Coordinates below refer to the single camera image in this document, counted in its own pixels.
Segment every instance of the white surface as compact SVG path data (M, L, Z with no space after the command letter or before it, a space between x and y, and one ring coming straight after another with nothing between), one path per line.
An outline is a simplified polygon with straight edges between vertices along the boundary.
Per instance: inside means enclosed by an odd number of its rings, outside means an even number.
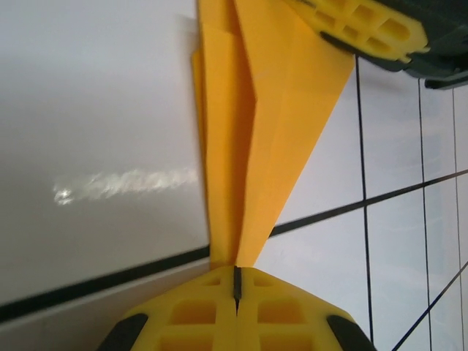
M425 181L455 172L453 95L420 82Z
M0 325L0 350L95 350L127 310L208 269L201 260Z
M454 90L457 171L468 169L468 86Z
M433 350L463 350L460 305L460 280L457 279L431 310Z
M278 223L362 199L358 101L353 71Z
M369 206L374 343L391 350L427 308L423 192Z
M426 187L426 218L432 302L460 269L455 179Z
M406 339L406 341L400 346L398 351L430 351L430 343L429 318L425 317L416 329L408 336L408 339Z
M468 262L468 174L458 177L461 266Z
M0 303L208 243L186 17L193 1L3 4Z
M255 267L346 310L369 335L362 210L268 240Z
M360 60L367 197L422 181L418 81Z

